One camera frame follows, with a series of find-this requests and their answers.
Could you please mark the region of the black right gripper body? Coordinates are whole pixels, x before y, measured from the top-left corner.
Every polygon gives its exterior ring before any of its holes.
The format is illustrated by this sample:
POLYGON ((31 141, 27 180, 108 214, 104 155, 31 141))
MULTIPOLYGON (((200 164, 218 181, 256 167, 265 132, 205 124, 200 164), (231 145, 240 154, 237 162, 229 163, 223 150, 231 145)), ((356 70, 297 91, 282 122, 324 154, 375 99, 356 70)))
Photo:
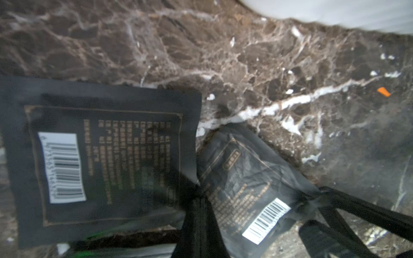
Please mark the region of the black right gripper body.
POLYGON ((329 187, 321 187, 329 206, 344 210, 399 237, 413 240, 413 218, 391 211, 329 187))

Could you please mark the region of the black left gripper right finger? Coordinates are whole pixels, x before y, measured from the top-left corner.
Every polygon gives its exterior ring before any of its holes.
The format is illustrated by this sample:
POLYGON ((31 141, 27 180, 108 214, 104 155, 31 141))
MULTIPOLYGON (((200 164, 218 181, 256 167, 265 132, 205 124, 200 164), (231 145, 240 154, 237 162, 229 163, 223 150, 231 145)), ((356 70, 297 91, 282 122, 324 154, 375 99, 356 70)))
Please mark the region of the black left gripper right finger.
POLYGON ((307 221, 299 236, 311 258, 376 258, 363 244, 341 235, 336 230, 316 221, 307 221))

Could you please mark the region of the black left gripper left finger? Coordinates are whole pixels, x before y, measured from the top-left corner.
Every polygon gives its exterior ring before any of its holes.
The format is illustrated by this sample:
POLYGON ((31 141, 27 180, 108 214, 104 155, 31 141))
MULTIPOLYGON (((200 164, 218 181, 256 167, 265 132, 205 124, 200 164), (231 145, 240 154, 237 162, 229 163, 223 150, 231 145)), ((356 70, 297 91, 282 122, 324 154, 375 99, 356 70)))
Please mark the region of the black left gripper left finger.
POLYGON ((205 196, 191 201, 173 258, 229 258, 211 203, 205 196))

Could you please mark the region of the green grape oolong tea bag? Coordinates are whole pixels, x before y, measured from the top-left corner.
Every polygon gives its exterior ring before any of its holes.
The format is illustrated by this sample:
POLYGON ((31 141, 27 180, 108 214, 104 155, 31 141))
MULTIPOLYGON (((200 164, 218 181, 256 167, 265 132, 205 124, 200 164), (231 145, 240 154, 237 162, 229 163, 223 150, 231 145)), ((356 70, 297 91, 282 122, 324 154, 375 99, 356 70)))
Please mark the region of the green grape oolong tea bag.
POLYGON ((145 231, 96 234, 70 243, 66 258, 170 258, 180 231, 166 226, 145 231))

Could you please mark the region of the black tea bag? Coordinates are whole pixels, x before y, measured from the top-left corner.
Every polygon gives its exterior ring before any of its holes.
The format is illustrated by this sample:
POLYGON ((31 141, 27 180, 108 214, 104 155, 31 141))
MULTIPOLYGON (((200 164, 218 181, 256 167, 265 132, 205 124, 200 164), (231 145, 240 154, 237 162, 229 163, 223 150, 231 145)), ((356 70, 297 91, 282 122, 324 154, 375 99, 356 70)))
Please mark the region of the black tea bag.
POLYGON ((19 247, 179 226, 201 105, 197 90, 2 76, 19 247))
POLYGON ((243 125, 212 135, 197 177, 234 258, 259 258, 300 220, 311 219, 319 189, 243 125))

